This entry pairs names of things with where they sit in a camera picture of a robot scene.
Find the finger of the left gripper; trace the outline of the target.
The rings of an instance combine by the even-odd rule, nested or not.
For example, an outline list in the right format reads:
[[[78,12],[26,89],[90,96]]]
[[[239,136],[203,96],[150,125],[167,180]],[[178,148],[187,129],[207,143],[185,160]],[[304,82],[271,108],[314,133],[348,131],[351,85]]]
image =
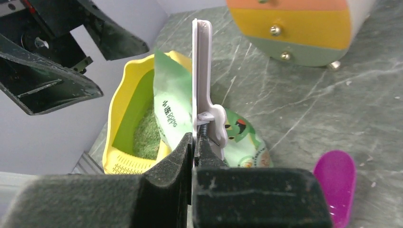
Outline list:
[[[77,71],[0,37],[0,89],[28,115],[47,114],[103,96]]]
[[[28,9],[51,38],[84,26],[106,60],[145,54],[145,41],[118,25],[91,0],[30,0]]]

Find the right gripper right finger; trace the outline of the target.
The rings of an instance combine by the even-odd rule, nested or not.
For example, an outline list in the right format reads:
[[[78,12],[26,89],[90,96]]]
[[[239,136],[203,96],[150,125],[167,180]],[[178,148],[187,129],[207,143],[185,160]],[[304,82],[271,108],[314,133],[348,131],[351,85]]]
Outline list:
[[[196,228],[331,228],[332,219],[314,175],[300,168],[230,168],[197,139],[192,172]]]

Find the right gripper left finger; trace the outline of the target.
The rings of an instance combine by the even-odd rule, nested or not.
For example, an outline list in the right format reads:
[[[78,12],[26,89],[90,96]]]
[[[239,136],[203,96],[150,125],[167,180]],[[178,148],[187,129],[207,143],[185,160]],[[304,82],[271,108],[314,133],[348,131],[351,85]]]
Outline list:
[[[38,176],[23,186],[3,228],[184,228],[190,198],[192,142],[143,174]]]

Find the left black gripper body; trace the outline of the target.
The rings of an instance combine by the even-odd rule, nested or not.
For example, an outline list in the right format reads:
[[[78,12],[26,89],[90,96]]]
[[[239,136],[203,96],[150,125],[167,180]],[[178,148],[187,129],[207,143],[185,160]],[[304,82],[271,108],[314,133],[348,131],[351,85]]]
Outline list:
[[[83,25],[84,8],[76,0],[2,0],[0,33],[27,51],[81,74],[93,61],[71,31]]]

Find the yellow litter box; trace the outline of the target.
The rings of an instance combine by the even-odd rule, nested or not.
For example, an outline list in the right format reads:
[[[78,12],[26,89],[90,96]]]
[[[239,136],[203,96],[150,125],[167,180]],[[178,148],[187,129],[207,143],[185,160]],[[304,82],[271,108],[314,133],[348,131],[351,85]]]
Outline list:
[[[152,106],[153,82],[153,55],[126,63],[121,83],[109,106],[106,146],[102,158],[106,174],[141,174],[171,152],[161,142],[156,160],[130,154],[136,127]]]

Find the green cat litter bag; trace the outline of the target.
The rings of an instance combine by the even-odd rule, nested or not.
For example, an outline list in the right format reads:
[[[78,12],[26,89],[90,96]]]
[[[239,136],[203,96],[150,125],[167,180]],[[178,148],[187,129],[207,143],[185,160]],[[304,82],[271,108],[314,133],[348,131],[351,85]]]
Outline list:
[[[192,76],[184,63],[191,64],[191,60],[180,53],[154,53],[154,115],[161,139],[171,149],[192,131]],[[266,144],[252,124],[229,109],[225,111],[228,144],[223,150],[224,163],[230,167],[273,167]]]

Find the magenta plastic scoop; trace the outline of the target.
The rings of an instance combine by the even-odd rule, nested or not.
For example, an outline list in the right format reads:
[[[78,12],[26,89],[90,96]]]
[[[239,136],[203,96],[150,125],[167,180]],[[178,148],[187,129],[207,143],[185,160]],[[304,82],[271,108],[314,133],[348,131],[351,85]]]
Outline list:
[[[328,151],[318,159],[313,174],[324,193],[333,227],[347,227],[357,179],[354,159],[345,151]]]

